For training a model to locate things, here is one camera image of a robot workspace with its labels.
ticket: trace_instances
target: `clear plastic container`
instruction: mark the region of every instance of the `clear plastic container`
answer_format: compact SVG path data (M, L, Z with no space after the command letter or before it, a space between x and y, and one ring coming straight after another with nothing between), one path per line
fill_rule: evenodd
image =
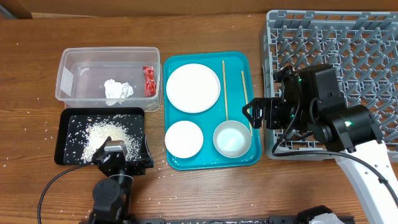
M144 96L144 66L154 68L156 94L151 97ZM109 79L127 82L132 86L133 94L125 99L106 98L104 83ZM64 101L66 108L105 108L109 107L107 101L118 101L110 107L140 107L144 111L157 111L161 89L162 67L157 48L84 47L63 52L55 97Z

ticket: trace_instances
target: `green light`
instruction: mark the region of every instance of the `green light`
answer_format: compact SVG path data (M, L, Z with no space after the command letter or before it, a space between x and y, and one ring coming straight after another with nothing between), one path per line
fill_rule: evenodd
M352 123L351 123L350 121L345 121L344 123L345 123L345 125L346 125L347 127L350 126L350 125L352 125Z

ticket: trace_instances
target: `wooden table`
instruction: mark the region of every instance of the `wooden table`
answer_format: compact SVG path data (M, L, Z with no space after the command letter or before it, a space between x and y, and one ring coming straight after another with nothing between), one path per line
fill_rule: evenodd
M162 64L173 55L238 50L249 59L260 97L259 32L265 19L265 14L243 14L0 21L0 223L37 223L40 194L67 168L53 161L64 109L54 96L63 50L154 46ZM155 168L134 181L131 212L139 218L259 218L326 205L367 223L335 161L275 161L264 154L248 167L172 169L166 164L163 112L161 107L146 114ZM93 186L103 178L94 166L60 178L46 194L43 222L84 220L93 206Z

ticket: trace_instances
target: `teal tray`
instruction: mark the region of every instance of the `teal tray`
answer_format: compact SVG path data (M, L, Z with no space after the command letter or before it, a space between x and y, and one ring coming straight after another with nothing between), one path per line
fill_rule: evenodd
M176 109L164 92L165 130L178 121L191 121L199 126L203 132L203 145L200 151L188 159L177 158L167 151L169 164L177 170L209 169L219 167L248 166L255 164L261 157L261 142L258 129L253 129L252 143L249 151L239 158L227 158L221 155L213 144L213 133L219 124L226 121L225 97L223 85L223 64L225 62L225 76L228 97L229 120L239 121L249 128L249 121L242 114L242 107L246 105L241 71L244 72L248 101L254 98L249 62L240 52L220 52L211 54L179 55L170 57L164 64L164 90L166 90L169 76L182 65L199 63L211 68L220 79L221 92L217 102L208 110L201 113L185 113Z

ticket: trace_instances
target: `white bowl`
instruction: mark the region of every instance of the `white bowl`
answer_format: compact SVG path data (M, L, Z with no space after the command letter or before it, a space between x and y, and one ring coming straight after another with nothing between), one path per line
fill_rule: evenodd
M224 121L214 131L213 143L221 155L241 157L250 149L250 131L238 121Z

